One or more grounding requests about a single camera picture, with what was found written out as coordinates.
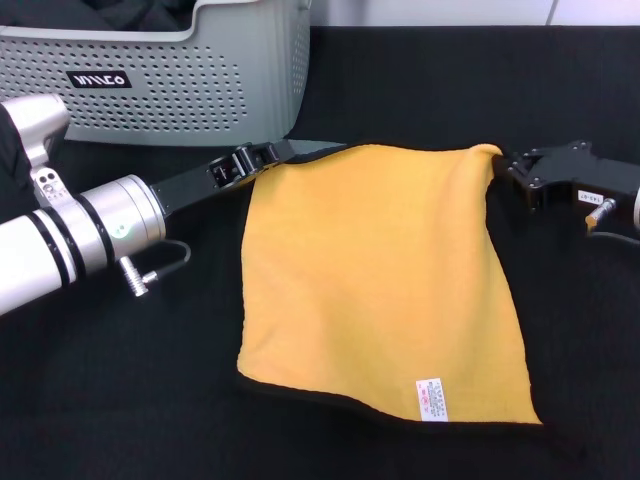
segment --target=laundry basket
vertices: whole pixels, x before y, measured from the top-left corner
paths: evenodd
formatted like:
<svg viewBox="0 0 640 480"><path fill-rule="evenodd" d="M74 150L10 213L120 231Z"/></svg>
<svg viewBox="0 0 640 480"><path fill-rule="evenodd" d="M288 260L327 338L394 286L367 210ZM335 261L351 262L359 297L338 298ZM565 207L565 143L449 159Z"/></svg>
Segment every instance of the laundry basket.
<svg viewBox="0 0 640 480"><path fill-rule="evenodd" d="M170 33L0 26L0 101L58 93L67 138L237 145L294 125L309 61L311 0L199 0Z"/></svg>

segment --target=white wall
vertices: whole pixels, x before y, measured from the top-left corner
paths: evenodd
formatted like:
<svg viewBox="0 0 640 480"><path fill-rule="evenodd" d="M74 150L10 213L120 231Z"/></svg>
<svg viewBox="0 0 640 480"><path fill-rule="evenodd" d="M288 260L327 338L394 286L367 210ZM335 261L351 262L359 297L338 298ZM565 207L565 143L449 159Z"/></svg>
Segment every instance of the white wall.
<svg viewBox="0 0 640 480"><path fill-rule="evenodd" d="M640 0L314 0L312 18L336 26L640 25Z"/></svg>

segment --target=white tag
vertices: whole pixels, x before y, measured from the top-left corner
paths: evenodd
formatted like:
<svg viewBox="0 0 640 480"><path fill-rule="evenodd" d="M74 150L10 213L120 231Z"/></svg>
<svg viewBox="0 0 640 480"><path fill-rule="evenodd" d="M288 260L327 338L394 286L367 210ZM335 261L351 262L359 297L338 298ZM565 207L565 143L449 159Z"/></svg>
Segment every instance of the white tag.
<svg viewBox="0 0 640 480"><path fill-rule="evenodd" d="M578 190L578 200L581 202L591 203L593 205L602 205L604 203L604 197L602 195L585 192L584 190Z"/></svg>
<svg viewBox="0 0 640 480"><path fill-rule="evenodd" d="M423 422L448 422L447 404L444 401L444 390L439 378L431 380L419 380L416 382L418 389L418 402L420 402L420 415Z"/></svg>

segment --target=black tabletop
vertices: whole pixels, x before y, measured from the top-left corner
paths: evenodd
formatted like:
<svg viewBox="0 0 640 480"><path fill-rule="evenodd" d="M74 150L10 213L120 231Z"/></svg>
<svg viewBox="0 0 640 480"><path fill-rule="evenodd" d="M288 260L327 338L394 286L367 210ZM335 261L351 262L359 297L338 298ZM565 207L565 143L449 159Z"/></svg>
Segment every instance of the black tabletop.
<svg viewBox="0 0 640 480"><path fill-rule="evenodd" d="M292 138L514 150L585 139L640 163L638 29L316 29L312 40ZM68 142L59 170L79 192L218 153ZM195 261L144 300L108 271L1 319L2 478L637 477L640 250L585 239L567 207L530 217L503 187L490 188L487 224L544 436L432 434L242 388L246 190L172 221ZM32 208L0 176L0 221Z"/></svg>

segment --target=sticker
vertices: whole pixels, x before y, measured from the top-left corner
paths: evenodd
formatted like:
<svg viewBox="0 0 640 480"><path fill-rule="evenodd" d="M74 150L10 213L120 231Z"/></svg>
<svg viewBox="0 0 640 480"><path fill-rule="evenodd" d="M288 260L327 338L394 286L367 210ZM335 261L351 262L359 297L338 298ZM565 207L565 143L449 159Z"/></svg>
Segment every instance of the sticker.
<svg viewBox="0 0 640 480"><path fill-rule="evenodd" d="M585 203L591 203L592 205L602 205L604 203L604 197L602 195L585 192L584 190L578 190L578 200Z"/></svg>
<svg viewBox="0 0 640 480"><path fill-rule="evenodd" d="M76 88L132 88L129 77L122 70L67 72L67 77Z"/></svg>

